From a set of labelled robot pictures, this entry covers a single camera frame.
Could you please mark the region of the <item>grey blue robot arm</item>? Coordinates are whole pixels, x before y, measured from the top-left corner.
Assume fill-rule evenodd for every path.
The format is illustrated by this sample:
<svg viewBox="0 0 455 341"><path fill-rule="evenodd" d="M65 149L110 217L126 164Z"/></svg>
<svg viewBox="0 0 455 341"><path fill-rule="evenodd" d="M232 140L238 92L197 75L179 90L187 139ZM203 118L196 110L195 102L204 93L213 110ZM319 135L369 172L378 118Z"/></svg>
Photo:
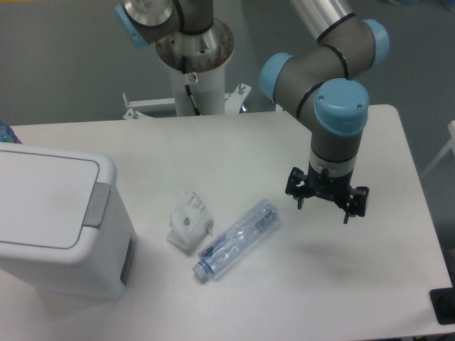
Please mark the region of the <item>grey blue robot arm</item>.
<svg viewBox="0 0 455 341"><path fill-rule="evenodd" d="M285 192L298 203L310 197L334 202L346 217L365 215L369 190L350 182L369 95L355 77L381 62L389 35L374 20L360 20L346 1L293 1L318 46L306 57L273 55L259 75L260 89L311 132L309 169L293 168ZM155 45L177 77L176 110L182 116L222 114L224 82L209 72L233 52L230 29L211 1L121 1L114 9L138 48Z"/></svg>

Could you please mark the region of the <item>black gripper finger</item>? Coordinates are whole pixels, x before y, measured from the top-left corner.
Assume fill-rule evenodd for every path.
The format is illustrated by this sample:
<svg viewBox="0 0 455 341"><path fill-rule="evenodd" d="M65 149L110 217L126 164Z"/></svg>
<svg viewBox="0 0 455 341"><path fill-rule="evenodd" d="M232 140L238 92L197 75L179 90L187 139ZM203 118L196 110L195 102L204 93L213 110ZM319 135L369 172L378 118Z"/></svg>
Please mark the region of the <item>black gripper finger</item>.
<svg viewBox="0 0 455 341"><path fill-rule="evenodd" d="M307 188L308 175L300 168L293 167L285 187L285 193L297 201L297 209L303 207L304 200L309 196Z"/></svg>
<svg viewBox="0 0 455 341"><path fill-rule="evenodd" d="M349 188L349 196L346 201L346 206L343 208L345 217L343 223L347 224L350 217L364 217L367 206L370 188L367 186L359 186Z"/></svg>

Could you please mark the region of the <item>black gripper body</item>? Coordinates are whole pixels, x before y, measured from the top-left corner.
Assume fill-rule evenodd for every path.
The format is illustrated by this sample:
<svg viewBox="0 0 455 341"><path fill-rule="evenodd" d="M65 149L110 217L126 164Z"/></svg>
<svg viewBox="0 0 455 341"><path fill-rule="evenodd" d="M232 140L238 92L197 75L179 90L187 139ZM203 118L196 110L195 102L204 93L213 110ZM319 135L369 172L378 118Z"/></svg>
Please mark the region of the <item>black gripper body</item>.
<svg viewBox="0 0 455 341"><path fill-rule="evenodd" d="M309 164L309 172L304 182L305 198L318 197L336 203L337 205L352 205L350 181L353 170L343 176L331 176L328 170L320 173Z"/></svg>

